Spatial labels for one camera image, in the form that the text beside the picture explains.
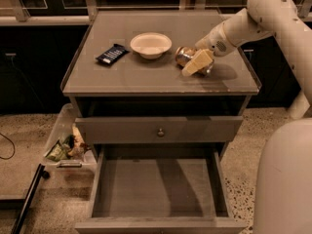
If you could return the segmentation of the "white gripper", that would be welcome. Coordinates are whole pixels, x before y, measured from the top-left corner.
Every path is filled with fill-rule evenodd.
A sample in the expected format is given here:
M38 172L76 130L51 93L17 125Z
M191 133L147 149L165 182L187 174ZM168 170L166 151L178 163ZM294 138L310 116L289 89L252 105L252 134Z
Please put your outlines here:
M191 76L202 69L211 67L215 61L214 55L224 57L236 50L236 46L228 40L222 24L215 26L206 36L206 40L199 40L195 47L201 50L198 50L182 68L181 73L183 76Z

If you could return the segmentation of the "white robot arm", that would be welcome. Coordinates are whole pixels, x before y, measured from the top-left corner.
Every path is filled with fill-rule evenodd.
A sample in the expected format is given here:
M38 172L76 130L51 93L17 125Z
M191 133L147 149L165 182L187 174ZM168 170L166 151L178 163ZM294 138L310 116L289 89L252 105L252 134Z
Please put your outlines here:
M305 99L312 102L312 30L293 0L247 0L247 7L195 44L190 76L241 45L272 35ZM253 234L312 234L312 118L279 128L266 142L255 187Z

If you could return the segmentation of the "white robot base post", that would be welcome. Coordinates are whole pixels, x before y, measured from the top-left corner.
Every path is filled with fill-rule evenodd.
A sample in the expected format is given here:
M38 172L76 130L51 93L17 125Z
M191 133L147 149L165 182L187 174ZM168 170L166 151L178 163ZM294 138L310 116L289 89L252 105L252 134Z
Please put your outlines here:
M294 120L310 118L312 116L312 106L303 91L300 91L288 109L288 113Z

